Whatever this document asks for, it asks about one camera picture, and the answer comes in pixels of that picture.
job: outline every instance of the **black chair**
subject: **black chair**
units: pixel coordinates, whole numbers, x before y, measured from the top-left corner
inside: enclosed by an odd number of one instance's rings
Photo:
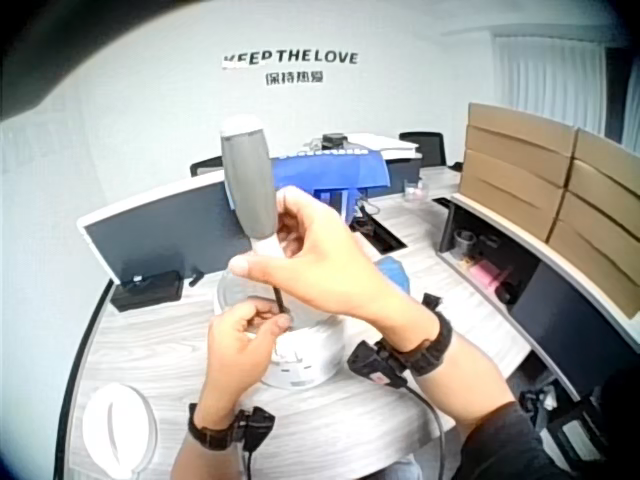
[[[222,157],[208,158],[201,162],[196,162],[189,167],[192,177],[204,175],[205,173],[215,172],[222,168]]]
[[[447,158],[444,152],[444,137],[438,132],[403,132],[400,140],[418,145],[416,152],[422,154],[422,167],[444,167]]]

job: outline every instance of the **black wristwatch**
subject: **black wristwatch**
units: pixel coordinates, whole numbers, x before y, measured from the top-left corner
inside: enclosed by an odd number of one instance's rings
[[[251,413],[240,409],[231,424],[223,430],[198,428],[193,421],[197,403],[189,404],[189,434],[208,450],[226,450],[234,442],[242,442],[242,449],[254,452],[273,430],[276,417],[265,409],[253,407]]]
[[[438,317],[440,322],[440,331],[438,336],[433,340],[425,340],[410,352],[399,352],[393,348],[384,338],[380,340],[380,344],[393,354],[409,369],[419,377],[433,372],[442,365],[444,354],[451,345],[451,337],[453,329],[451,323],[440,312],[431,310]]]

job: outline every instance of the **stacked cardboard boxes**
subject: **stacked cardboard boxes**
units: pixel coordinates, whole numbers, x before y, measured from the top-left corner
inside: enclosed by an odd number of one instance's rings
[[[460,193],[546,241],[575,136],[574,128],[553,120],[471,104]]]
[[[628,317],[640,310],[640,157],[580,130],[549,245]]]
[[[547,242],[629,318],[640,310],[640,157],[597,135],[469,106],[460,193]]]

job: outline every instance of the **black sleeve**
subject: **black sleeve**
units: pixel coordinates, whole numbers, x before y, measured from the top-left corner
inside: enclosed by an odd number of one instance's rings
[[[497,409],[462,446],[454,480],[535,480],[573,478],[542,448],[542,439],[517,403]]]

